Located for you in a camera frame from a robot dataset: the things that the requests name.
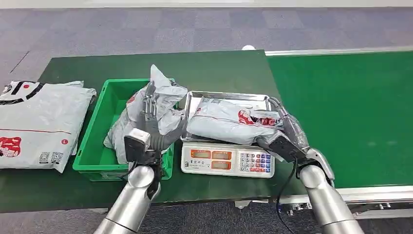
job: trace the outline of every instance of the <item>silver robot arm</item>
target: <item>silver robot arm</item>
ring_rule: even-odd
[[[307,155],[317,155],[320,161],[324,156],[315,149]],[[335,188],[331,186],[333,178],[327,179],[323,166],[308,164],[300,169],[300,180],[307,190],[317,222],[323,234],[363,234],[347,204]]]
[[[271,97],[269,101],[282,117],[286,135],[258,137],[258,145],[277,153],[287,162],[297,161],[297,176],[307,190],[323,234],[364,234],[334,188],[335,176],[327,159],[320,151],[309,146],[297,119],[276,98]]]
[[[161,189],[158,185],[156,192],[150,194],[154,179],[155,173],[151,167],[136,167],[129,174],[128,183],[94,234],[137,233],[152,200]]]

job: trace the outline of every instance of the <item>red line on package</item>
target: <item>red line on package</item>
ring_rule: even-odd
[[[37,133],[66,133],[66,134],[71,135],[71,133],[65,132],[65,131],[43,131],[43,130],[3,129],[3,128],[0,128],[0,131],[37,132]]]

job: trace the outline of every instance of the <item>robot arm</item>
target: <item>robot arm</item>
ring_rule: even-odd
[[[310,148],[307,137],[298,121],[291,116],[281,103],[271,98],[283,118],[284,135],[272,139],[257,138],[260,147],[277,153],[287,162],[297,161],[297,176],[305,186],[317,222],[324,234],[363,234],[347,204],[334,188],[334,173],[327,159],[317,149]]]
[[[184,122],[165,136],[159,133],[154,91],[152,81],[144,97],[145,131],[134,128],[125,136],[126,159],[136,167],[131,168],[128,182],[95,234],[137,233],[150,204],[161,190],[161,152],[179,139]]]

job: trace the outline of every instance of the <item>digital weighing scale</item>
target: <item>digital weighing scale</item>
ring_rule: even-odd
[[[187,94],[185,118],[194,115],[202,97],[222,99],[250,110],[271,110],[266,95],[211,93],[191,91]],[[184,133],[181,169],[184,173],[271,178],[275,158],[258,146],[227,144]]]

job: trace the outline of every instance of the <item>scale keypad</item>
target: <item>scale keypad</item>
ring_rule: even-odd
[[[240,171],[271,173],[271,155],[241,154]]]

